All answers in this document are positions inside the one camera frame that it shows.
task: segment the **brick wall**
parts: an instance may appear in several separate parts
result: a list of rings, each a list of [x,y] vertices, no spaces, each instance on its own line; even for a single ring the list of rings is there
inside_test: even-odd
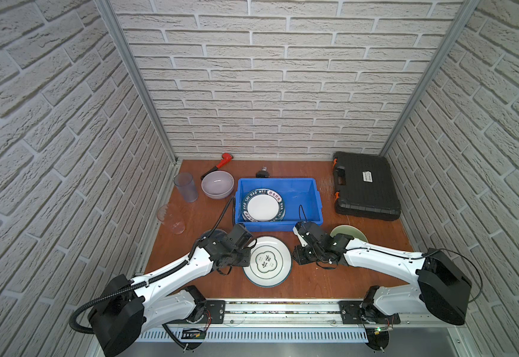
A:
[[[420,250],[482,272],[481,353],[519,355],[519,1],[482,0],[388,157]]]
[[[378,153],[460,3],[112,0],[183,158]]]
[[[83,356],[169,166],[93,1],[0,1],[0,356]]]

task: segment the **white label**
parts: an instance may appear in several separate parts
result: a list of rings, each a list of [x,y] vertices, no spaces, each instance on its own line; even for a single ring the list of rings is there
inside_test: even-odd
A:
[[[363,171],[363,181],[365,181],[365,182],[373,181],[373,175],[370,173],[370,171]]]

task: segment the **green bowl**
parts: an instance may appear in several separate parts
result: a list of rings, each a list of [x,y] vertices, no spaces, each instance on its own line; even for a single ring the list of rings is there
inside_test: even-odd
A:
[[[329,234],[331,237],[334,237],[336,234],[343,233],[347,235],[352,235],[355,238],[361,239],[363,242],[369,243],[369,240],[366,239],[363,232],[359,231],[357,228],[350,225],[340,225],[336,226]]]

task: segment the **wooden table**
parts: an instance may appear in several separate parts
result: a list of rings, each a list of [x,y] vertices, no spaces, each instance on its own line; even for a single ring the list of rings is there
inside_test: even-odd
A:
[[[191,173],[199,190],[199,197],[193,203],[186,203],[177,189],[174,189],[170,204],[177,207],[184,217],[186,229],[175,235],[167,231],[167,220],[161,225],[146,272],[154,271],[190,251],[194,239],[209,230],[220,216],[229,198],[215,200],[208,198],[200,187],[200,176],[218,161],[183,161],[180,172]],[[385,222],[377,219],[358,218],[335,213],[333,208],[333,175],[331,162],[319,161],[232,161],[224,169],[237,180],[242,177],[255,177],[256,172],[266,166],[271,177],[312,177],[323,203],[323,225],[327,232],[338,225],[352,225],[359,228],[370,243],[412,250],[400,220]],[[232,207],[227,211],[218,228],[227,232],[232,227]],[[254,232],[254,237],[272,235],[281,239],[290,252],[299,244],[293,232]],[[235,267],[228,276],[212,272],[189,283],[196,285],[206,298],[363,298],[372,285],[386,287],[398,286],[404,282],[392,276],[365,268],[340,266],[334,270],[324,270],[316,264],[299,266],[293,262],[292,272],[280,285],[262,288],[250,282],[243,269]]]

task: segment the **transparent blue-gray cup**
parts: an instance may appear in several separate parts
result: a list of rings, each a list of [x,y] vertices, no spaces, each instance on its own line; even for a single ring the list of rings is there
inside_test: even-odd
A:
[[[179,173],[174,177],[174,185],[186,202],[190,203],[198,199],[198,190],[191,174]]]

